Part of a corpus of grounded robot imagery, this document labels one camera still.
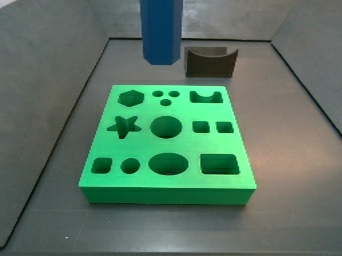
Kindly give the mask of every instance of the blue cylinder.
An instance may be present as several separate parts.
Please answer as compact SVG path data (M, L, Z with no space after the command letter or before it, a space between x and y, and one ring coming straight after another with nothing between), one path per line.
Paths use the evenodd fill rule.
M143 54L152 65L180 58L183 0L140 0Z

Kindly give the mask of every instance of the small round hole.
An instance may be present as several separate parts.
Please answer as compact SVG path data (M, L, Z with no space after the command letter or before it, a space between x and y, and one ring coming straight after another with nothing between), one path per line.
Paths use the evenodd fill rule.
M166 107L170 106L171 105L171 100L167 100L167 99L162 100L160 105L166 106Z
M171 97L178 97L178 96L179 96L179 92L178 92L178 91L171 91L171 92L168 93L168 95L170 95Z
M135 173L140 168L140 163L135 158L128 158L121 163L121 170L125 174Z
M154 96L155 97L162 97L163 96L163 92L162 91L154 91Z

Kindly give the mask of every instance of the arch-shaped hole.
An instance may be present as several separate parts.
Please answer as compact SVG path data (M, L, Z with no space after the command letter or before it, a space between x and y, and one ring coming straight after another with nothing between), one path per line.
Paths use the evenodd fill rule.
M190 101L192 103L222 103L220 92L214 92L211 96L202 96L195 91L190 92Z

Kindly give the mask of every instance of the star-shaped hole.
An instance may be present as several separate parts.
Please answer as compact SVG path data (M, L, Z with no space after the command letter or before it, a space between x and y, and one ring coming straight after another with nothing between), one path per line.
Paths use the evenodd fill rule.
M107 131L117 131L119 139L124 139L129 132L139 132L142 128L135 125L137 116L132 116L128 119L121 116L115 117L116 124L107 128Z

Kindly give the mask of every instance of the gray floor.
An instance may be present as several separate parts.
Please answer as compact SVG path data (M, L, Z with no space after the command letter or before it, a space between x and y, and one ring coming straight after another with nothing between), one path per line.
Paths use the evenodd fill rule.
M342 253L342 143L268 43L239 48L232 79L150 66L140 41L111 41L4 252ZM77 188L112 84L227 85L258 190L246 207L89 205Z

